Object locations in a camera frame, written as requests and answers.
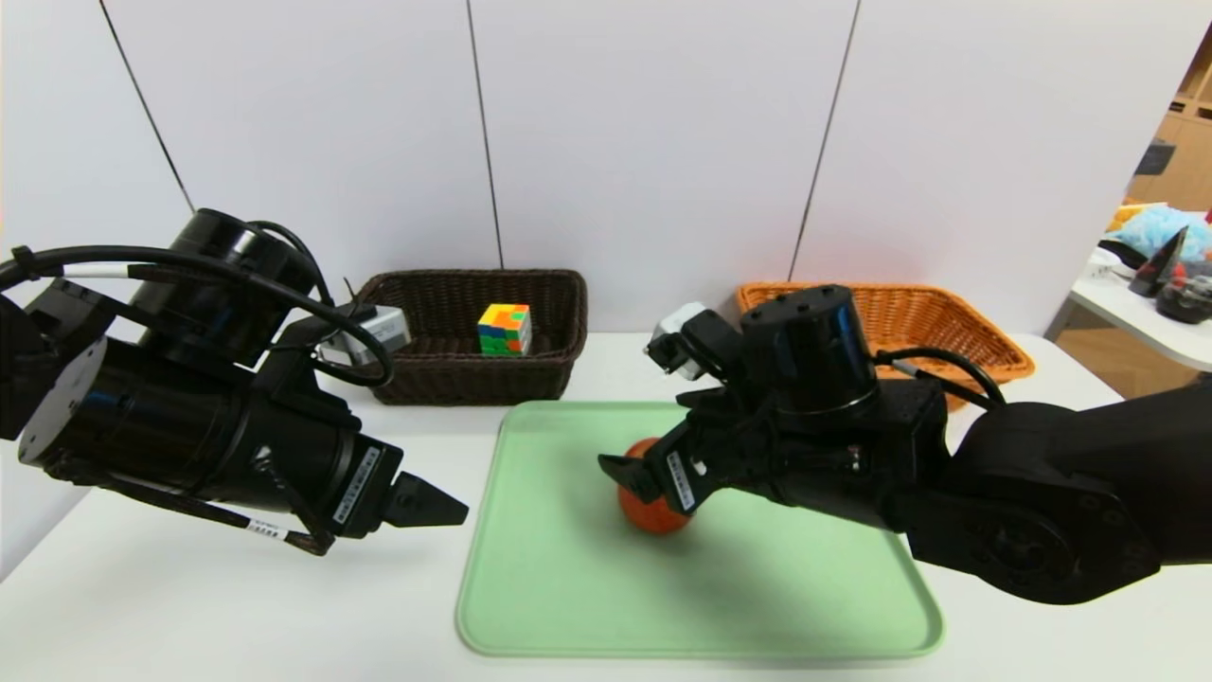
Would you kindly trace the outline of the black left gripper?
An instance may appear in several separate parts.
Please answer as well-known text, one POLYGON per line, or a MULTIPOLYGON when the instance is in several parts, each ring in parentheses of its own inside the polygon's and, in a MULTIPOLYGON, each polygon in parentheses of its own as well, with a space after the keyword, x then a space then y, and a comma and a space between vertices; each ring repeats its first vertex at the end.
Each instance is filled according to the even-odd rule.
MULTIPOLYGON (((268 449, 274 472, 338 538, 360 539, 381 526, 378 504, 402 458, 398 446, 361 432, 361 420, 338 394, 324 388, 245 394, 238 432, 225 454, 225 502, 265 512, 290 512, 276 481, 255 466, 268 449)), ((408 472, 399 472, 385 498, 385 523, 395 528, 458 527, 469 508, 408 472)))

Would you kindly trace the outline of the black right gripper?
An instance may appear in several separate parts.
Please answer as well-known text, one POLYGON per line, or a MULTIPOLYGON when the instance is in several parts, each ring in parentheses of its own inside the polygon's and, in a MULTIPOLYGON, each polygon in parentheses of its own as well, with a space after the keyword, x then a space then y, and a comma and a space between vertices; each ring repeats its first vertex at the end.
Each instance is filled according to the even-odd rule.
POLYGON ((674 512, 693 515, 719 491, 739 491, 779 504, 774 482, 774 402, 761 399, 679 399, 686 414, 634 458, 598 454, 598 466, 641 504, 667 500, 674 512))

